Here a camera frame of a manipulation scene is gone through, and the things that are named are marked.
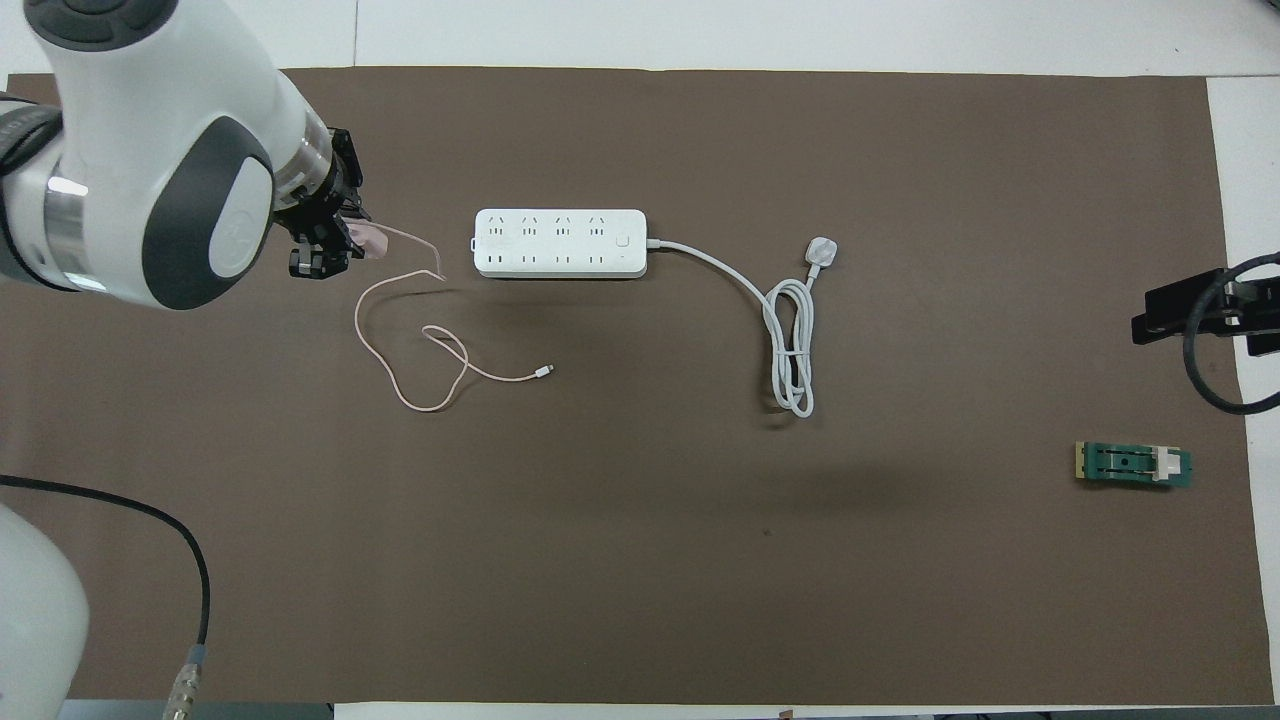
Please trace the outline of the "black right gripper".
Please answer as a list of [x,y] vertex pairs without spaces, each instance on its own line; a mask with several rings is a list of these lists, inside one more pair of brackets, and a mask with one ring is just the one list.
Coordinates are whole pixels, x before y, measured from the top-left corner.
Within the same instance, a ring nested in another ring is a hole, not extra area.
[[[1130,320],[1134,345],[1151,345],[1185,333],[1190,311],[1201,296],[1226,273],[1215,268],[1149,290],[1144,311]],[[1248,336],[1245,351],[1262,357],[1280,351],[1279,278],[1231,281],[1210,296],[1197,334]]]

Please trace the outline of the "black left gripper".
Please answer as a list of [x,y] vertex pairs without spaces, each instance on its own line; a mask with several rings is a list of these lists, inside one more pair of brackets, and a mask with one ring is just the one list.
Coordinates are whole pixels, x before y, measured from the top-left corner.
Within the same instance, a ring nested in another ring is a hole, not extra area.
[[348,251],[362,249],[351,234],[367,229],[370,222],[362,186],[364,170],[351,132],[337,127],[310,131],[283,170],[274,219],[294,241],[320,249],[293,249],[291,277],[325,281],[349,268]]

